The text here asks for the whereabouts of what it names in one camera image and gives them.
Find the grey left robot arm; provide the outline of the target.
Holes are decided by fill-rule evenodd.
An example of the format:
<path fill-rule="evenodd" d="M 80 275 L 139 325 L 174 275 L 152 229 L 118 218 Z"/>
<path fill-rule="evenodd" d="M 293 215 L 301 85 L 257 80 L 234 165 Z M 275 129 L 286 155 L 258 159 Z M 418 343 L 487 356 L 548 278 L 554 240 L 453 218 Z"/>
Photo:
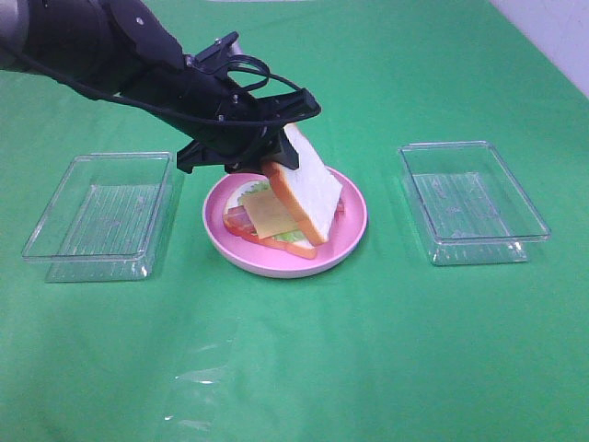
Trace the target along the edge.
<path fill-rule="evenodd" d="M 229 33 L 196 54 L 140 1 L 5 1 L 1 66 L 47 76 L 93 100 L 144 110 L 190 138 L 177 154 L 184 172 L 221 165 L 261 172 L 299 166 L 288 125 L 320 107 L 305 88 L 257 98 L 272 72 Z"/>

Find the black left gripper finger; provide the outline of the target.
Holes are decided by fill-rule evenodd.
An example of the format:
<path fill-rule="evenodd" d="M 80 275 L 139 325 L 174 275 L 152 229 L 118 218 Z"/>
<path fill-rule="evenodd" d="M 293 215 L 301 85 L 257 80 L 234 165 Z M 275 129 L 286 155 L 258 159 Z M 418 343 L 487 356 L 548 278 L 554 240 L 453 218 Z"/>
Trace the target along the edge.
<path fill-rule="evenodd" d="M 268 146 L 263 149 L 260 165 L 265 166 L 271 162 L 278 163 L 290 170 L 299 168 L 298 153 L 289 141 L 285 131 L 279 131 L 271 139 Z"/>

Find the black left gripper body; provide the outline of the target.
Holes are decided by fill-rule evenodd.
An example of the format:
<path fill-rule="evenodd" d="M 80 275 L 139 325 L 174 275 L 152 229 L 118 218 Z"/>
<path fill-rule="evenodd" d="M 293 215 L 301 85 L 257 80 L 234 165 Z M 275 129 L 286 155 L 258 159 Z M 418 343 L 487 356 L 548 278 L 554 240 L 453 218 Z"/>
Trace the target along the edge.
<path fill-rule="evenodd" d="M 284 126 L 312 118 L 320 106 L 305 88 L 253 97 L 226 71 L 178 74 L 153 68 L 121 90 L 131 106 L 148 111 L 192 138 L 177 153 L 178 169 L 223 165 L 227 173 L 260 173 L 263 149 Z"/>

